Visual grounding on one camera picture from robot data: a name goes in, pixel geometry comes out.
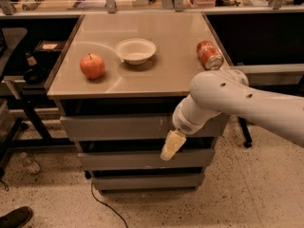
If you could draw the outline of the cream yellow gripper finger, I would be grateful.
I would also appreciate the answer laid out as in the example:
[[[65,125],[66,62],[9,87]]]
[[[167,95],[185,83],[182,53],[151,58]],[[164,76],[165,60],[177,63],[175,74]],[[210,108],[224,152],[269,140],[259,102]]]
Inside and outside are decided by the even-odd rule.
[[[179,130],[170,130],[161,150],[161,159],[170,161],[186,142],[186,137]]]

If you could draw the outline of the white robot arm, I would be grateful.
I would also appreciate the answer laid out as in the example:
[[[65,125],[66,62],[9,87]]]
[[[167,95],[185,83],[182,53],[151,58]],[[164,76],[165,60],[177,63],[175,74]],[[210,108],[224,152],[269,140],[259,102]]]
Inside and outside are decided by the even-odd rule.
[[[161,159],[171,160],[188,135],[221,113],[236,115],[304,146],[303,97],[254,89],[236,69],[207,70],[193,78],[188,96],[176,106],[174,128],[166,137]]]

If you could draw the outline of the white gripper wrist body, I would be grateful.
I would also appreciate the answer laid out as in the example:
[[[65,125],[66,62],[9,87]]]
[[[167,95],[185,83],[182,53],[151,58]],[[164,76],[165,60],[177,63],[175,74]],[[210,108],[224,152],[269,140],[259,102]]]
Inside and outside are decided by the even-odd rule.
[[[181,108],[177,107],[172,115],[172,123],[176,130],[184,135],[193,135],[205,125],[205,120],[196,118],[188,120],[182,113]]]

